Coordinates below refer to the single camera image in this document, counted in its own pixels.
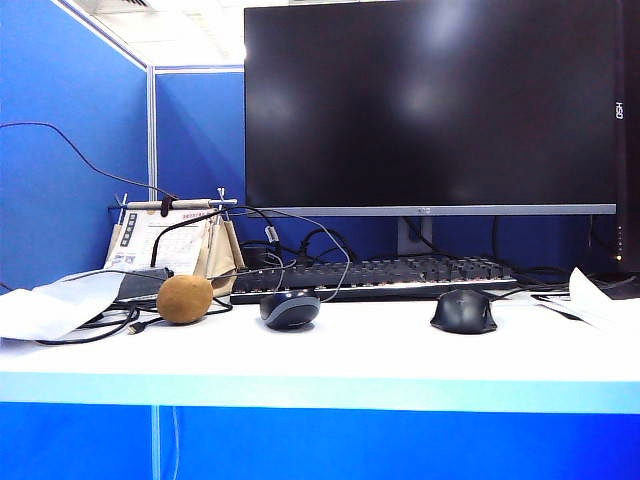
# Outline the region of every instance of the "computer mouse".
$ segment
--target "computer mouse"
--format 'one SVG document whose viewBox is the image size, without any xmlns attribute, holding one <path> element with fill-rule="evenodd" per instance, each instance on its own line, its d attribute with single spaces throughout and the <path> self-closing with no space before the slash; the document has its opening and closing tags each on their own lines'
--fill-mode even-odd
<svg viewBox="0 0 640 480">
<path fill-rule="evenodd" d="M 313 290 L 277 292 L 260 301 L 260 316 L 274 330 L 293 330 L 310 323 L 320 310 Z"/>
<path fill-rule="evenodd" d="M 463 334 L 493 332 L 498 328 L 489 299 L 474 290 L 452 290 L 441 295 L 431 325 Z"/>
</svg>

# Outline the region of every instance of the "computer monitor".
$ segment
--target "computer monitor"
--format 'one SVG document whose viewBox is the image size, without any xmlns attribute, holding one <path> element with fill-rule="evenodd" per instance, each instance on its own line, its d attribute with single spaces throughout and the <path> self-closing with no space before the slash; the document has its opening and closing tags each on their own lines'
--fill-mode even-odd
<svg viewBox="0 0 640 480">
<path fill-rule="evenodd" d="M 245 10 L 249 205 L 305 215 L 616 211 L 615 0 Z"/>
</svg>

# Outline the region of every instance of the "brown fuzzy fruit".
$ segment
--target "brown fuzzy fruit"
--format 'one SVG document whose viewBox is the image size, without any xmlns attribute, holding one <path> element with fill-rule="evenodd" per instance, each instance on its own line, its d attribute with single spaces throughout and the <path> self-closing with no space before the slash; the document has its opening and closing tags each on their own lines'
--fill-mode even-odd
<svg viewBox="0 0 640 480">
<path fill-rule="evenodd" d="M 213 300 L 211 282 L 197 275 L 176 275 L 158 291 L 158 313 L 169 322 L 189 323 L 201 318 Z"/>
</svg>

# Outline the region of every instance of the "keyboard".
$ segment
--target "keyboard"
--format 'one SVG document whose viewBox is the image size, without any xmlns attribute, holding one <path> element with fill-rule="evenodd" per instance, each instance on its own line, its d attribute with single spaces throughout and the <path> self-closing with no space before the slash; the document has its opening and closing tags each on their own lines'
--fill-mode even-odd
<svg viewBox="0 0 640 480">
<path fill-rule="evenodd" d="M 335 292 L 345 267 L 346 263 L 338 262 L 241 272 L 230 301 L 234 305 L 259 303 L 274 293 L 278 284 L 280 291 L 314 289 L 325 299 Z M 457 288 L 508 290 L 517 286 L 511 274 L 508 267 L 481 257 L 417 256 L 354 262 L 334 300 L 433 299 Z"/>
</svg>

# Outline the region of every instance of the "paper sheet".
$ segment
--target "paper sheet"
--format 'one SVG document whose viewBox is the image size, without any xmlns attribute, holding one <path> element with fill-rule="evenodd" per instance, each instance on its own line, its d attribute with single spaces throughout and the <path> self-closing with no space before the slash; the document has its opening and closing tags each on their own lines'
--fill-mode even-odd
<svg viewBox="0 0 640 480">
<path fill-rule="evenodd" d="M 33 290 L 0 296 L 0 337 L 56 340 L 102 313 L 118 295 L 124 275 L 64 277 Z"/>
<path fill-rule="evenodd" d="M 569 279 L 569 300 L 549 297 L 553 308 L 580 317 L 608 333 L 640 335 L 640 298 L 613 300 L 579 269 Z"/>
</svg>

